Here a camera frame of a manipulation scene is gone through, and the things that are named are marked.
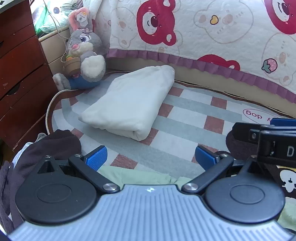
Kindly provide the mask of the white fleece garment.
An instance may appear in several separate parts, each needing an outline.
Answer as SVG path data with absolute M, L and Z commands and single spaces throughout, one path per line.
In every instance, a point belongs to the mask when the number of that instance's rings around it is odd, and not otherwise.
M 121 75 L 78 119 L 93 128 L 142 141 L 148 137 L 174 81 L 175 70 L 169 65 Z

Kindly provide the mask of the light green garment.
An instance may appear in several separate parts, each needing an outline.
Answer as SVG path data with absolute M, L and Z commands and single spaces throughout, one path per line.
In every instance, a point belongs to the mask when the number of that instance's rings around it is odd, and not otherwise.
M 102 166 L 99 174 L 115 183 L 120 189 L 126 185 L 177 185 L 181 188 L 185 183 L 191 181 L 187 177 L 174 178 L 169 174 L 125 169 L 114 166 Z

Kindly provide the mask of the dark brown garment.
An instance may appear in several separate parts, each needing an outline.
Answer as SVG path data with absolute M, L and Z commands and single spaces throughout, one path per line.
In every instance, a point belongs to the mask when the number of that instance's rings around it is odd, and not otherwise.
M 65 160 L 81 153 L 79 138 L 69 130 L 57 130 L 50 135 L 38 134 L 37 141 L 27 143 L 10 163 L 1 167 L 1 226 L 11 233 L 23 220 L 15 203 L 16 192 L 36 164 L 46 155 Z

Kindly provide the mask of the checkered pink grey rug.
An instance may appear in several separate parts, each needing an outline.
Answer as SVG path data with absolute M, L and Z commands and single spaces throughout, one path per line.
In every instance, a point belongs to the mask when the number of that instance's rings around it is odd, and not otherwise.
M 227 151 L 226 137 L 234 123 L 268 124 L 278 116 L 262 106 L 177 81 L 143 141 L 95 129 L 79 121 L 79 115 L 102 97 L 119 76 L 118 72 L 108 74 L 93 89 L 58 92 L 47 111 L 48 133 L 71 131 L 79 139 L 83 154 L 104 145 L 107 166 L 163 173 L 173 178 L 194 178 L 203 172 L 195 160 L 198 145 L 212 152 Z

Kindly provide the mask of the bear print bed quilt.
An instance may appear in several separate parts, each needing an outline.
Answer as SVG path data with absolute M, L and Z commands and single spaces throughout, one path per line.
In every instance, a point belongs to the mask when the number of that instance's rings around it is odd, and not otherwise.
M 110 58 L 142 58 L 295 102 L 295 1 L 84 1 Z

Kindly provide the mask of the grey rabbit plush toy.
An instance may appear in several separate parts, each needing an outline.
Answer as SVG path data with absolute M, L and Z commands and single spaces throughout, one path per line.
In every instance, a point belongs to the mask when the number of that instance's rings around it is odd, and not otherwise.
M 82 7 L 68 16 L 70 38 L 63 73 L 53 75 L 58 90 L 89 89 L 99 85 L 106 71 L 102 41 L 93 32 L 90 10 Z

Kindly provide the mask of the dark red wooden drawer cabinet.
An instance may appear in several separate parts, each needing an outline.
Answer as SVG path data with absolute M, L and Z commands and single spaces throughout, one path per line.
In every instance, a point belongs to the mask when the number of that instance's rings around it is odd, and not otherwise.
M 1 140 L 14 152 L 45 131 L 56 93 L 29 1 L 1 1 Z

